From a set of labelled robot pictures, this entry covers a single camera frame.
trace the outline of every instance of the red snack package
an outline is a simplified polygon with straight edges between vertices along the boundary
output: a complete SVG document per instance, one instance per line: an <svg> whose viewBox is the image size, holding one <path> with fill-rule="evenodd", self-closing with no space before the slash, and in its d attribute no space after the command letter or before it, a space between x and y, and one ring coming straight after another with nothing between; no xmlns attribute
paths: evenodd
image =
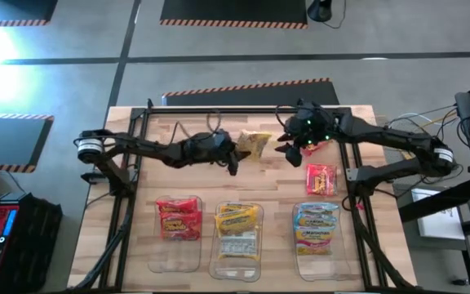
<svg viewBox="0 0 470 294"><path fill-rule="evenodd" d="M303 156L311 156L311 154L313 154L313 152L319 150L320 148L328 145L330 142L328 140L326 141L322 141L322 142L318 142L318 144L310 144L310 145L307 145L306 147L302 148L300 150L300 152L302 152L302 155Z"/></svg>
<svg viewBox="0 0 470 294"><path fill-rule="evenodd" d="M161 213L161 238L197 240L201 237L202 212Z"/></svg>
<svg viewBox="0 0 470 294"><path fill-rule="evenodd" d="M197 199L165 199L155 202L159 206L160 212L197 212Z"/></svg>
<svg viewBox="0 0 470 294"><path fill-rule="evenodd" d="M308 194L334 196L336 188L336 167L308 164Z"/></svg>

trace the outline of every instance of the black stand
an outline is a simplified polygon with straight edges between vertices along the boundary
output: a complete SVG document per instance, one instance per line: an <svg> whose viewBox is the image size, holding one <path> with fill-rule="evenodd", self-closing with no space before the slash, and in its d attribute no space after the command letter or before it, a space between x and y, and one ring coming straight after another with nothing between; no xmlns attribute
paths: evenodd
<svg viewBox="0 0 470 294"><path fill-rule="evenodd" d="M317 22L327 22L331 19L331 3L333 0L313 0L308 8L308 16Z"/></svg>

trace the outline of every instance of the clear plastic container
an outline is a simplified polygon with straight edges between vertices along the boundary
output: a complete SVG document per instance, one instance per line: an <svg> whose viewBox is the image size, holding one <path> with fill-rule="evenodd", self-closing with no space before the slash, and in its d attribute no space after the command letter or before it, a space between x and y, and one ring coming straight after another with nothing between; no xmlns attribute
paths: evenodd
<svg viewBox="0 0 470 294"><path fill-rule="evenodd" d="M183 240L181 237L169 238L168 233L162 233L162 213L159 211L157 202L172 200L197 200L197 211L200 215L200 224L195 224L195 234L198 230L198 236L195 235L189 240ZM201 261L201 242L202 242L202 200L197 196L163 196L157 199L155 206L155 222L153 229L153 241L149 246L148 268L154 273L165 272L193 272L198 269Z"/></svg>
<svg viewBox="0 0 470 294"><path fill-rule="evenodd" d="M315 216L313 220L305 217L303 217L302 220L298 220L297 217L304 204L310 203L297 203L293 206L294 250L297 270L299 271L300 277L308 282L316 280L348 279L351 270L346 257L344 238L339 224L339 206L334 203L328 203L334 208L331 213L324 212L322 213L323 216L317 216L317 213L313 213L312 216ZM299 222L302 225L301 229L296 227ZM322 242L318 244L319 246L310 247L306 245L310 242L303 242L306 240L298 240L297 238L302 235L302 233L324 235L329 232L332 233L332 237L326 245Z"/></svg>
<svg viewBox="0 0 470 294"><path fill-rule="evenodd" d="M229 219L226 213L233 214ZM255 203L222 202L215 210L215 223L237 224L237 229L215 225L210 275L217 279L255 282L260 278L264 209Z"/></svg>

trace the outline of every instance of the black floor mat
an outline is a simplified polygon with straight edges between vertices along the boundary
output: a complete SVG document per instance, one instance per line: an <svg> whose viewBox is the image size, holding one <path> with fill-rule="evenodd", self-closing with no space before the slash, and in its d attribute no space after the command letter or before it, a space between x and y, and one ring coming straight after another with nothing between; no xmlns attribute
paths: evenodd
<svg viewBox="0 0 470 294"><path fill-rule="evenodd" d="M304 0L166 0L161 25L306 29Z"/></svg>
<svg viewBox="0 0 470 294"><path fill-rule="evenodd" d="M53 121L51 115L0 114L0 171L35 171Z"/></svg>
<svg viewBox="0 0 470 294"><path fill-rule="evenodd" d="M169 106L296 105L299 98L320 105L339 105L329 78L167 92L162 101Z"/></svg>

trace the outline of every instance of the plastic tray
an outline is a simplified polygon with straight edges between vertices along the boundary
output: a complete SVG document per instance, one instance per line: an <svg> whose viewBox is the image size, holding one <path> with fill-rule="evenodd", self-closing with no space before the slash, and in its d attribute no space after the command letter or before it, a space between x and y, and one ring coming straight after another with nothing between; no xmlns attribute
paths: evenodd
<svg viewBox="0 0 470 294"><path fill-rule="evenodd" d="M202 213L202 200L197 196L163 196L157 200L197 199L198 211ZM148 268L154 273L193 272L201 260L202 236L197 240L168 240L161 237L161 214L155 206L153 242L149 246Z"/></svg>
<svg viewBox="0 0 470 294"><path fill-rule="evenodd" d="M256 226L238 235L225 235L220 237L215 227L213 245L211 247L210 275L217 279L235 279L244 282L255 282L260 278L260 255L262 250L262 225L264 220L264 209L255 203L222 202L217 205L215 214L220 213L220 208L226 204L253 205L257 207ZM241 242L242 238L252 240L255 237L255 245L251 242ZM250 257L225 257L222 256L223 246L227 248L243 246L248 252L254 252L255 258Z"/></svg>
<svg viewBox="0 0 470 294"><path fill-rule="evenodd" d="M299 213L302 203L293 206L293 221ZM293 248L297 270L300 277L305 281L312 282L316 280L345 280L350 275L349 263L346 257L344 238L340 229L340 209L332 212L332 216L337 218L333 238L330 241L330 254L327 255L299 255L297 252L297 239L295 233L295 224L293 224Z"/></svg>

